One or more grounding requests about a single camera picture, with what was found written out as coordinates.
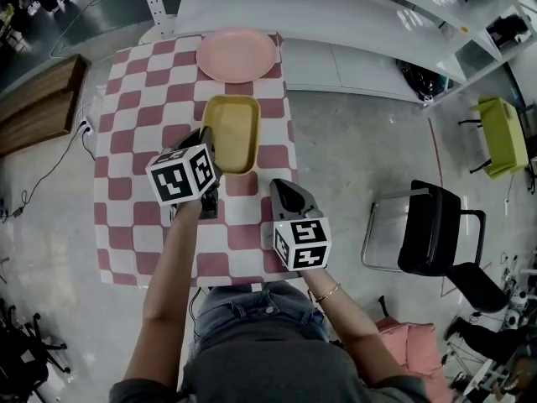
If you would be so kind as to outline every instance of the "pink plate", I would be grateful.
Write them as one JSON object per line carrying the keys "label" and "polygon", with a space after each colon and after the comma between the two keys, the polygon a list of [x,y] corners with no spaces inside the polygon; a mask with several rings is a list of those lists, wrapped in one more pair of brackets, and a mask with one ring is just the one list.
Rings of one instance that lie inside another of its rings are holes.
{"label": "pink plate", "polygon": [[201,41],[196,61],[212,79],[242,84],[255,81],[272,69],[276,46],[272,39],[257,30],[221,29]]}

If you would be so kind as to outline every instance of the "gray t-shirt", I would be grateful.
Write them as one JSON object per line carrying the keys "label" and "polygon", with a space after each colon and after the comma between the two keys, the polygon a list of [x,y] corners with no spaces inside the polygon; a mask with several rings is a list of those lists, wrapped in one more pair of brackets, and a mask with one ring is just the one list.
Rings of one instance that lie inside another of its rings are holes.
{"label": "gray t-shirt", "polygon": [[[369,389],[343,349],[306,336],[298,325],[265,322],[257,336],[254,327],[244,324],[206,345],[185,366],[179,394],[151,380],[130,379],[112,387],[110,403],[429,402],[423,382],[412,376]],[[289,328],[284,337],[282,327]]]}

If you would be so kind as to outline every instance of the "yellow chair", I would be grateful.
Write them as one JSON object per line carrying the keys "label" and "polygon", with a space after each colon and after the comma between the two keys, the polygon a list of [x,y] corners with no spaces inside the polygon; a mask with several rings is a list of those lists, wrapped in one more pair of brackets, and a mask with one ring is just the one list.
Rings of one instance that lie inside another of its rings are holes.
{"label": "yellow chair", "polygon": [[515,173],[526,167],[528,152],[516,109],[498,97],[480,98],[479,104],[470,109],[479,111],[481,119],[466,119],[459,121],[459,125],[481,124],[490,154],[490,160],[470,173],[484,169],[491,179],[496,179],[508,171]]}

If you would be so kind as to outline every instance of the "denim shorts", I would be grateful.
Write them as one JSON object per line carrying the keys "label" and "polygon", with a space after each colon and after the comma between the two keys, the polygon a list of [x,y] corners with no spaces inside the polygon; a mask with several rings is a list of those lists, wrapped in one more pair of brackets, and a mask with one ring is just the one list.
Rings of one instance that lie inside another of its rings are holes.
{"label": "denim shorts", "polygon": [[300,290],[280,281],[264,283],[257,292],[252,292],[251,285],[213,288],[203,301],[194,326],[196,348],[223,328],[266,317],[297,321],[320,340],[329,340],[323,313]]}

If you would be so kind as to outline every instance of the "perforated metal post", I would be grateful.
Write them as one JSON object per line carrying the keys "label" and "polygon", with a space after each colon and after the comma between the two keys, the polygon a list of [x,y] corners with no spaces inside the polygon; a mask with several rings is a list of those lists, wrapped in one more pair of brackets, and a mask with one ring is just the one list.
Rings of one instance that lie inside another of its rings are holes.
{"label": "perforated metal post", "polygon": [[147,1],[154,24],[160,32],[160,37],[162,39],[170,37],[174,30],[174,22],[173,19],[168,18],[168,15],[166,15],[162,0]]}

